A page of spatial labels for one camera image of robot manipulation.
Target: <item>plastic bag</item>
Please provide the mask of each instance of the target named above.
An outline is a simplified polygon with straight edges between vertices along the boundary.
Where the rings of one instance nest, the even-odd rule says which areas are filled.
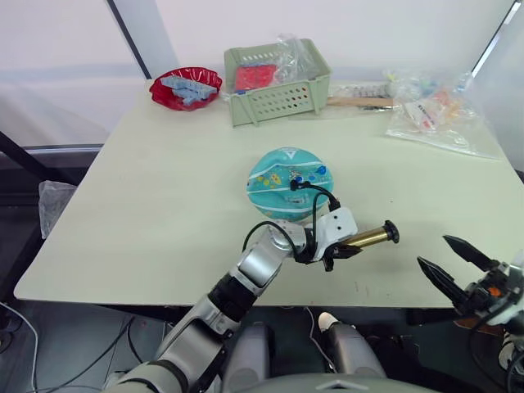
[[[387,135],[472,156],[499,157],[475,103],[471,74],[401,70],[387,76],[395,99]]]
[[[293,34],[280,34],[278,36],[276,66],[272,85],[314,79],[320,73],[319,67],[315,64],[307,48]]]
[[[38,213],[42,239],[47,238],[60,218],[62,211],[76,191],[76,186],[46,180],[38,185]]]
[[[290,120],[333,120],[358,115],[391,111],[392,106],[334,105],[338,98],[385,98],[391,99],[390,83],[383,81],[344,81],[332,80],[327,92],[327,105],[320,114],[304,112],[289,116]]]

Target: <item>table surface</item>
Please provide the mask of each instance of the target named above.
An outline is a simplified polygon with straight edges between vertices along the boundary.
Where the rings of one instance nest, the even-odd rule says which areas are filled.
[[[385,136],[388,114],[286,118],[233,128],[227,104],[170,111],[144,92],[89,169],[15,295],[28,300],[190,305],[237,263],[264,216],[246,179],[266,152],[293,146],[325,161],[334,193],[368,230],[392,220],[400,243],[322,263],[286,260],[258,305],[451,306],[416,258],[465,286],[480,270],[442,239],[510,261],[524,240],[524,187],[490,160]],[[483,129],[479,134],[491,136]]]

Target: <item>brass cylinder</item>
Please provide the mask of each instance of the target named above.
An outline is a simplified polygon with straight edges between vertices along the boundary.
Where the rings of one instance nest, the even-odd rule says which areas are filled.
[[[343,241],[343,243],[347,246],[357,246],[363,248],[380,242],[387,242],[388,240],[391,240],[394,243],[399,242],[399,231],[390,220],[387,220],[384,223],[384,226],[380,228],[375,228],[371,231],[359,233]]]
[[[351,239],[344,241],[347,246],[366,247],[372,244],[385,242],[388,240],[387,232],[383,227],[372,229],[371,231],[359,233]]]

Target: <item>red bowl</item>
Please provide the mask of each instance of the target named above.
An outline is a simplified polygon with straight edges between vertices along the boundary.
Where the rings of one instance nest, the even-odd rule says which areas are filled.
[[[185,106],[181,97],[175,96],[171,88],[162,84],[160,79],[165,76],[180,76],[185,79],[196,80],[201,84],[207,84],[208,86],[216,88],[217,93],[210,94],[210,96],[205,100],[198,100],[191,105]],[[217,98],[220,86],[222,86],[222,79],[216,72],[202,67],[184,67],[166,72],[156,78],[155,83],[149,88],[149,91],[152,94],[152,100],[154,102],[158,102],[159,104],[174,109],[175,111],[194,111],[195,109],[203,108]]]

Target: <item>plastic basket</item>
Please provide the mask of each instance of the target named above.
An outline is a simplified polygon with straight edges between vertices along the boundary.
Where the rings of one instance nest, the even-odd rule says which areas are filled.
[[[331,69],[310,39],[302,39],[314,59],[320,73],[315,79],[300,80],[267,88],[257,88],[243,94],[232,94],[229,109],[233,125],[258,124],[262,120],[315,111],[326,106],[328,101],[329,75]],[[248,66],[271,61],[278,56],[278,44],[258,47],[235,47],[224,53],[226,89],[235,90],[235,75],[238,66]]]

